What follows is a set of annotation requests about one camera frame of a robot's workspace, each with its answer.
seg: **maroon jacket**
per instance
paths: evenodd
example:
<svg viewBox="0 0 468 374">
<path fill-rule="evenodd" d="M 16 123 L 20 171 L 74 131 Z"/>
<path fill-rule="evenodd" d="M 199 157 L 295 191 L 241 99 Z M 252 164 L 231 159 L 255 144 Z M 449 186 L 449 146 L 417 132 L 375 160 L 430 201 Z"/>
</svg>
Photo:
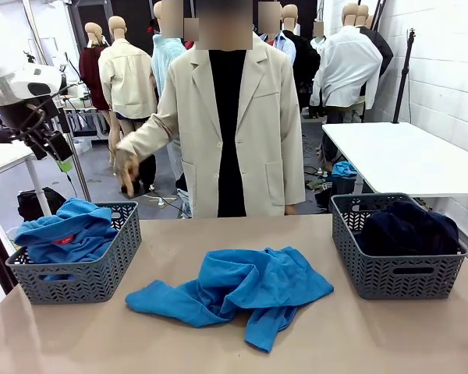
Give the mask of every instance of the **maroon jacket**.
<svg viewBox="0 0 468 374">
<path fill-rule="evenodd" d="M 92 97 L 92 104 L 99 111 L 107 111 L 108 103 L 102 93 L 101 77 L 99 76 L 99 57 L 104 47 L 96 45 L 93 48 L 84 48 L 80 53 L 81 80 L 87 85 Z"/>
</svg>

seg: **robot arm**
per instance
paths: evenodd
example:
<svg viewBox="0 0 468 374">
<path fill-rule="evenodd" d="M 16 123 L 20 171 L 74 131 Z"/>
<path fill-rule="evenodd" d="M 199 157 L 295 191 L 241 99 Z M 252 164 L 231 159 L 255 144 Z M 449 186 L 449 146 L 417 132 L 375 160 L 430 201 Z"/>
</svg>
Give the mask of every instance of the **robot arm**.
<svg viewBox="0 0 468 374">
<path fill-rule="evenodd" d="M 71 149 L 60 132 L 45 124 L 59 115 L 52 98 L 67 88 L 66 77 L 53 66 L 31 64 L 22 51 L 13 48 L 9 29 L 0 13 L 0 115 L 8 131 L 0 132 L 0 143 L 19 139 L 38 159 L 51 154 L 63 161 Z"/>
</svg>

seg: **black jacket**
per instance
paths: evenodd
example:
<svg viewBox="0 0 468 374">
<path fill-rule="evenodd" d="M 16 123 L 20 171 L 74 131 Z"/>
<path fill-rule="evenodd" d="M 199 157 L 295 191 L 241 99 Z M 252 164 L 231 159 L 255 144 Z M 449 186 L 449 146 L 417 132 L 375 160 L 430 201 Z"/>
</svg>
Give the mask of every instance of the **black jacket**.
<svg viewBox="0 0 468 374">
<path fill-rule="evenodd" d="M 378 33 L 377 31 L 369 30 L 365 26 L 359 27 L 360 33 L 369 37 L 369 39 L 373 42 L 374 46 L 380 51 L 381 56 L 383 56 L 383 62 L 381 63 L 380 69 L 380 76 L 388 68 L 390 61 L 393 59 L 393 52 L 390 49 L 390 46 L 386 42 L 386 40 Z"/>
<path fill-rule="evenodd" d="M 312 84 L 315 73 L 319 70 L 321 56 L 312 48 L 310 42 L 304 37 L 295 35 L 289 30 L 282 31 L 285 36 L 295 44 L 296 57 L 293 63 L 293 75 L 296 88 L 301 83 Z"/>
</svg>

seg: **blazer lapel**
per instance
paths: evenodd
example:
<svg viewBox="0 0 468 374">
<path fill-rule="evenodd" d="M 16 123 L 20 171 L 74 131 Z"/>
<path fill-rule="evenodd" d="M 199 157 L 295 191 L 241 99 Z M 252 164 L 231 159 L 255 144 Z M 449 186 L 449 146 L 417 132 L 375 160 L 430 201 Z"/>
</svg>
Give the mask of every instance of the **blazer lapel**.
<svg viewBox="0 0 468 374">
<path fill-rule="evenodd" d="M 220 131 L 220 121 L 218 120 L 217 101 L 215 99 L 215 86 L 211 74 L 210 57 L 208 51 L 194 50 L 190 63 L 194 66 L 193 81 L 196 84 L 197 91 L 204 102 L 210 115 L 211 122 L 215 127 L 218 138 L 222 138 Z"/>
<path fill-rule="evenodd" d="M 241 90 L 239 92 L 236 131 L 239 130 L 239 125 L 243 120 L 244 113 L 265 74 L 265 69 L 261 63 L 266 59 L 267 54 L 265 53 L 264 42 L 254 34 L 253 49 L 246 51 L 244 60 L 243 78 L 241 79 Z"/>
</svg>

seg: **gray plastic basket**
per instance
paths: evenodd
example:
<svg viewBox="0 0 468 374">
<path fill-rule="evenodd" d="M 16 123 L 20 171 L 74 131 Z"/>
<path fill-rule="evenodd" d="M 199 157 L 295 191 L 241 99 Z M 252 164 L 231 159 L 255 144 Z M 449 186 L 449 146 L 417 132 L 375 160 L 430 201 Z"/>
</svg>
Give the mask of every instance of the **gray plastic basket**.
<svg viewBox="0 0 468 374">
<path fill-rule="evenodd" d="M 106 253 L 90 263 L 33 264 L 25 248 L 6 264 L 32 304 L 74 304 L 105 302 L 116 291 L 139 248 L 137 203 L 96 203 L 112 209 L 112 227 L 118 230 Z M 70 275 L 66 280 L 45 280 L 47 275 Z"/>
<path fill-rule="evenodd" d="M 366 219 L 395 201 L 411 201 L 404 194 L 333 196 L 333 240 L 351 281 L 365 299 L 447 298 L 466 252 L 452 256 L 368 256 L 357 245 Z"/>
</svg>

